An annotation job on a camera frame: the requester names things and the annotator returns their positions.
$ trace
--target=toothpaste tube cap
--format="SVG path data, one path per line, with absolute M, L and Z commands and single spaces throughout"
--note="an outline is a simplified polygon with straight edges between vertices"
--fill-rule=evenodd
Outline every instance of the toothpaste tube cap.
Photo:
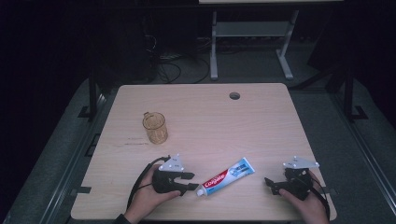
M 204 191 L 202 189 L 197 190 L 197 195 L 202 196 L 204 194 Z

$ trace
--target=colgate logo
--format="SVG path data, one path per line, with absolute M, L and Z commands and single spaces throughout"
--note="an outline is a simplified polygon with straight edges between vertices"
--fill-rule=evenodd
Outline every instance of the colgate logo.
M 205 188 L 212 188 L 214 186 L 216 186 L 217 184 L 219 184 L 227 175 L 228 170 L 223 171 L 221 174 L 216 175 L 215 177 L 213 177 L 212 179 L 206 181 L 204 183 L 204 187 Z

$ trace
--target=table top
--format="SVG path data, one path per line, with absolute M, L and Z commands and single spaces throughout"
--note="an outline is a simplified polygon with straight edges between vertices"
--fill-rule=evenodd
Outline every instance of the table top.
M 344 0 L 199 0 L 200 4 L 232 4 L 232 3 L 319 3 L 342 2 Z
M 240 98 L 231 99 L 232 92 Z M 165 116 L 169 136 L 163 144 L 150 143 L 142 125 L 146 112 Z M 81 184 L 91 192 L 78 194 L 72 217 L 117 217 L 146 165 L 177 153 L 185 172 L 195 173 L 190 181 L 176 179 L 179 183 L 202 184 L 243 157 L 256 172 L 210 196 L 187 191 L 147 219 L 301 219 L 264 184 L 265 177 L 285 181 L 282 164 L 295 155 L 315 161 L 289 92 L 277 83 L 122 86 Z M 325 186 L 319 169 L 311 170 Z

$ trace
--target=glass cup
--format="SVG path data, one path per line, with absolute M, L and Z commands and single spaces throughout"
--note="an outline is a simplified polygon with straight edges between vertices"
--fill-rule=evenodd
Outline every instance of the glass cup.
M 143 127 L 148 134 L 148 139 L 153 144 L 161 144 L 168 138 L 165 117 L 157 112 L 146 112 L 143 118 Z

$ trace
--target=toothpaste tube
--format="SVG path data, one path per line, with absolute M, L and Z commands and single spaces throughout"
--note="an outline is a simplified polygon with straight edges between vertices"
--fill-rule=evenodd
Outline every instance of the toothpaste tube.
M 221 172 L 202 184 L 201 188 L 197 190 L 197 195 L 210 195 L 233 183 L 235 180 L 253 173 L 253 167 L 251 167 L 251 165 L 248 163 L 248 160 L 244 157 L 228 170 Z

